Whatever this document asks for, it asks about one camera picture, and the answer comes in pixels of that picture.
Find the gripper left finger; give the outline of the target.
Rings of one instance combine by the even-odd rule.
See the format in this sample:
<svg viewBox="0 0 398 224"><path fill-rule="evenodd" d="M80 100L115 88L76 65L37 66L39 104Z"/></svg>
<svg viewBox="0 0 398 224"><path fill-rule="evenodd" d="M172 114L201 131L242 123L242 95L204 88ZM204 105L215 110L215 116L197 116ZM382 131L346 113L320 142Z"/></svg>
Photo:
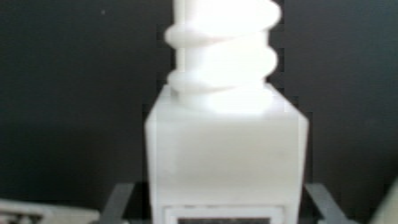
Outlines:
<svg viewBox="0 0 398 224"><path fill-rule="evenodd" d="M151 224L146 182L115 185L96 224Z"/></svg>

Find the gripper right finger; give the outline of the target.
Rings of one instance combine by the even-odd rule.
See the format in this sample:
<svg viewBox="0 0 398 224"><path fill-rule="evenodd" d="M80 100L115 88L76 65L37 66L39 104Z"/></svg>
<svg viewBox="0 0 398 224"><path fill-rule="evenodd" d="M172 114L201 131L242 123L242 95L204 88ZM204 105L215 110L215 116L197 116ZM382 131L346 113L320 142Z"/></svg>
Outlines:
<svg viewBox="0 0 398 224"><path fill-rule="evenodd" d="M322 183L307 183L306 191L322 216L316 224L361 224L345 215L325 185Z"/></svg>

